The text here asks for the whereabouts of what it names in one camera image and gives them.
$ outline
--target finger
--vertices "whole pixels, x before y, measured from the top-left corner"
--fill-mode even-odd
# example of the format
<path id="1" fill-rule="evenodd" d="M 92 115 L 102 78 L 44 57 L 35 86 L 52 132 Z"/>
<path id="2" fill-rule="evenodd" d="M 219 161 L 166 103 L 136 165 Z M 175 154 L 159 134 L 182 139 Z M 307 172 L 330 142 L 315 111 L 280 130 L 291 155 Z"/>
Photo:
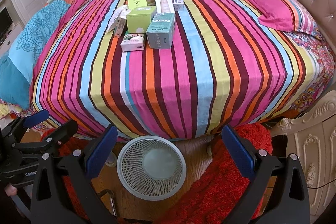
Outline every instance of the finger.
<path id="1" fill-rule="evenodd" d="M 13 196 L 13 195 L 16 195 L 17 194 L 17 188 L 15 188 L 13 185 L 11 184 L 8 184 L 6 187 L 5 187 L 5 192 L 7 194 L 7 196 Z"/>

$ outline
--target cable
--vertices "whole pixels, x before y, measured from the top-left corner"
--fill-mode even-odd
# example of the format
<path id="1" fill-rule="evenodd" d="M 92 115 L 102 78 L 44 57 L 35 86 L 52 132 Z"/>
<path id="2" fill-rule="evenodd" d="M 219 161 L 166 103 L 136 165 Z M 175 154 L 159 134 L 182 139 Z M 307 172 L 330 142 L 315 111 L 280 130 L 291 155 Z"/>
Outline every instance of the cable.
<path id="1" fill-rule="evenodd" d="M 336 180 L 336 179 L 334 179 L 334 180 L 332 180 L 332 181 L 330 181 L 330 182 L 328 182 L 328 183 L 326 183 L 325 185 L 322 185 L 322 186 L 320 186 L 320 187 L 307 187 L 307 188 L 308 188 L 308 189 L 320 189 L 320 188 L 322 188 L 322 187 L 324 187 L 324 186 L 326 186 L 326 185 L 328 185 L 328 184 L 334 182 L 335 180 Z"/>

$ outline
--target multicolored striped blanket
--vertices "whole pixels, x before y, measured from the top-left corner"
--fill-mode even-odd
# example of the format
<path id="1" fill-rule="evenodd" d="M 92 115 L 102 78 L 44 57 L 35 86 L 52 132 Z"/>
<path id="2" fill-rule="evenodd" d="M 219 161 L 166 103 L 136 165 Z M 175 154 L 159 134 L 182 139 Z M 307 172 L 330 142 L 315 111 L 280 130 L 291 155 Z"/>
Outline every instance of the multicolored striped blanket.
<path id="1" fill-rule="evenodd" d="M 72 118 L 89 137 L 113 123 L 119 141 L 189 139 L 302 111 L 333 75 L 325 41 L 260 25 L 247 0 L 184 0 L 171 50 L 122 52 L 106 30 L 126 2 L 83 0 L 45 46 L 31 94 L 49 126 Z"/>

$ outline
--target plastic basket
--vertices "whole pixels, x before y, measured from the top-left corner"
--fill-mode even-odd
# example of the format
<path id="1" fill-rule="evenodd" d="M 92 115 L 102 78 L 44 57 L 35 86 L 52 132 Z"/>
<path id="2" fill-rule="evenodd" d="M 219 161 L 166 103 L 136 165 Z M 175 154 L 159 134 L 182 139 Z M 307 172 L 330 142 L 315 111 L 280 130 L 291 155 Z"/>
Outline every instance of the plastic basket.
<path id="1" fill-rule="evenodd" d="M 186 176 L 185 160 L 170 141 L 142 136 L 128 142 L 117 161 L 121 183 L 134 196 L 163 200 L 174 195 Z"/>

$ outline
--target pink pillow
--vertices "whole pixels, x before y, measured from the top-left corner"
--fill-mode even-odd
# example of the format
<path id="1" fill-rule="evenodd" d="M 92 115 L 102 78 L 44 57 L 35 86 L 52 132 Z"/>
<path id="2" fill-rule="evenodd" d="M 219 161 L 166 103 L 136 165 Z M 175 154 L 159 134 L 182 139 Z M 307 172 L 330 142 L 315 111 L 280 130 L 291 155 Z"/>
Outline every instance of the pink pillow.
<path id="1" fill-rule="evenodd" d="M 261 25 L 285 32 L 303 32 L 321 39 L 317 23 L 297 0 L 248 0 L 261 13 Z"/>

